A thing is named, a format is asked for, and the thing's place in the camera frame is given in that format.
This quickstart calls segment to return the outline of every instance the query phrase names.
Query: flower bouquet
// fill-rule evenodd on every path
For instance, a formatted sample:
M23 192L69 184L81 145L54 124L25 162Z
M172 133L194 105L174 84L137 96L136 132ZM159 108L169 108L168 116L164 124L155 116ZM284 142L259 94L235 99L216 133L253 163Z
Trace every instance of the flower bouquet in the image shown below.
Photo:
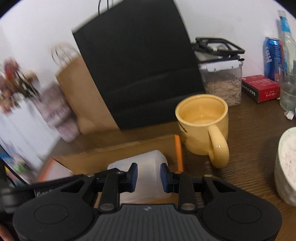
M18 107L22 98L39 98L32 83L38 81L34 72L24 74L19 64L12 58L4 61L3 73L0 74L0 110L7 114L13 107Z

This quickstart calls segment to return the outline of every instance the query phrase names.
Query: black paper bag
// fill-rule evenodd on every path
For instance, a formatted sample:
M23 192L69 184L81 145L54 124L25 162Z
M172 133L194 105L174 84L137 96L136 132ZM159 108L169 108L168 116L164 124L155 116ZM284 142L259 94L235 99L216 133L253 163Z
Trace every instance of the black paper bag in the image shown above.
M175 120L181 100L204 93L172 0L125 0L73 35L120 129Z

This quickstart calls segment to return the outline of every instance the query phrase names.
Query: yellow mug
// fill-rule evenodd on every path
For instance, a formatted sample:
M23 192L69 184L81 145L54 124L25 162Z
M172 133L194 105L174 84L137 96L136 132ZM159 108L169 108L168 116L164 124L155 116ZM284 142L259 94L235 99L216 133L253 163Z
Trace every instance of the yellow mug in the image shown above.
M182 100L176 117L185 138L186 148L197 155L209 155L216 168L229 161L228 106L218 96L200 94Z

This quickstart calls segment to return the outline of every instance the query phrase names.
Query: brown paper bag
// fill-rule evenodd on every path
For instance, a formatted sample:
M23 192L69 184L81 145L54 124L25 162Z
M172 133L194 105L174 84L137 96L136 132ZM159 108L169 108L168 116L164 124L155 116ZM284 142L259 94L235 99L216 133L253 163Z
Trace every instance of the brown paper bag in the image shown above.
M118 129L81 55L56 76L82 134Z

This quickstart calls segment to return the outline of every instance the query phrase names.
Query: mug handle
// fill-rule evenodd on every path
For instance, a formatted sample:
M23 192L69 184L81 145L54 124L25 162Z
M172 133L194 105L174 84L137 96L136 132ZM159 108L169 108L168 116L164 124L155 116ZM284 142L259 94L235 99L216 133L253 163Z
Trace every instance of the mug handle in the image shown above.
M209 126L208 133L213 145L213 151L209 152L211 163L216 168L223 168L229 161L229 149L227 142L216 125Z

